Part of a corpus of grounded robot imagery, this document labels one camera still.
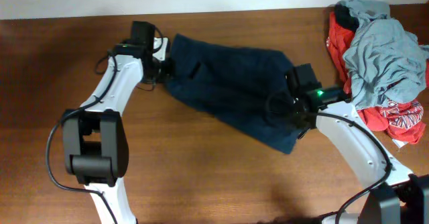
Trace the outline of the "navy blue shorts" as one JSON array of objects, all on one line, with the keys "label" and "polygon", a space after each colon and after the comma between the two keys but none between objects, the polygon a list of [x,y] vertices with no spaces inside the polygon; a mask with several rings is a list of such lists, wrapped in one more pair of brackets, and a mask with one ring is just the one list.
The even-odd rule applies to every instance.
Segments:
[{"label": "navy blue shorts", "polygon": [[178,34],[170,57],[175,64],[166,82],[171,96],[283,154],[292,152],[303,130],[292,121],[286,74],[293,64],[283,52],[220,46]]}]

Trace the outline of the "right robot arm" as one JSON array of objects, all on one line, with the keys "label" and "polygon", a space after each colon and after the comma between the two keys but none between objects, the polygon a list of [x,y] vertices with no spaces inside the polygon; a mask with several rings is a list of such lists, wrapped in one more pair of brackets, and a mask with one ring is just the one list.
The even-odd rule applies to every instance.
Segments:
[{"label": "right robot arm", "polygon": [[338,87],[323,88],[310,64],[286,73],[294,113],[325,135],[351,167],[363,190],[313,223],[428,223],[428,176],[417,176],[363,123]]}]

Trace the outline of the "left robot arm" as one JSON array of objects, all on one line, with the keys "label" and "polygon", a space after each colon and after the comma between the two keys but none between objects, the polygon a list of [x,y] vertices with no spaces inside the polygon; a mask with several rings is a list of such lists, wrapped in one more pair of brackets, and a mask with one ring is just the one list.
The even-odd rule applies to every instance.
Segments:
[{"label": "left robot arm", "polygon": [[101,223],[137,223],[125,190],[129,146],[122,116],[134,89],[154,90],[173,66],[169,40],[152,23],[133,21],[130,37],[105,56],[107,68],[92,95],[64,112],[60,126],[67,173],[89,193]]}]

